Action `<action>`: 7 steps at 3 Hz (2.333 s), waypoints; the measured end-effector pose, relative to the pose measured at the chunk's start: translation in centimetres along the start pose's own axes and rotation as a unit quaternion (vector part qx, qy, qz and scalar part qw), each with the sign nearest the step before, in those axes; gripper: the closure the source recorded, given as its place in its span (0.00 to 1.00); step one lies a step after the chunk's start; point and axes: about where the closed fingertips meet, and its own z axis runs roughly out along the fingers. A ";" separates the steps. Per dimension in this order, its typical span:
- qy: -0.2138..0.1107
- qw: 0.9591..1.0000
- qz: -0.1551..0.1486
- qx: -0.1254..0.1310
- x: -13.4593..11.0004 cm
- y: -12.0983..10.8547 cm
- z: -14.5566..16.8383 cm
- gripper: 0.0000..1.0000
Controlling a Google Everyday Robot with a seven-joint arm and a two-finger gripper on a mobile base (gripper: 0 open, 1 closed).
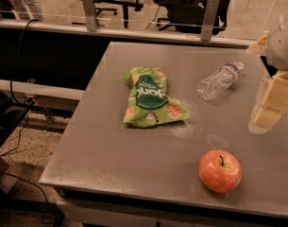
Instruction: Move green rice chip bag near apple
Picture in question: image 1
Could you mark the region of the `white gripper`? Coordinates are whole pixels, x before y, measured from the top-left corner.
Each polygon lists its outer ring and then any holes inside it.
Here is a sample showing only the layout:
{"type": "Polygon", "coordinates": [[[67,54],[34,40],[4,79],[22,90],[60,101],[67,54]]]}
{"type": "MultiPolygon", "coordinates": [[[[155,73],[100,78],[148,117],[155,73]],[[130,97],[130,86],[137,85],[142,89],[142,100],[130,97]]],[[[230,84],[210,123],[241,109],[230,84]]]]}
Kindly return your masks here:
{"type": "Polygon", "coordinates": [[[246,51],[265,54],[267,63],[280,69],[273,77],[263,78],[252,110],[252,125],[258,131],[270,131],[288,110],[288,8],[270,32],[264,32],[246,51]]]}

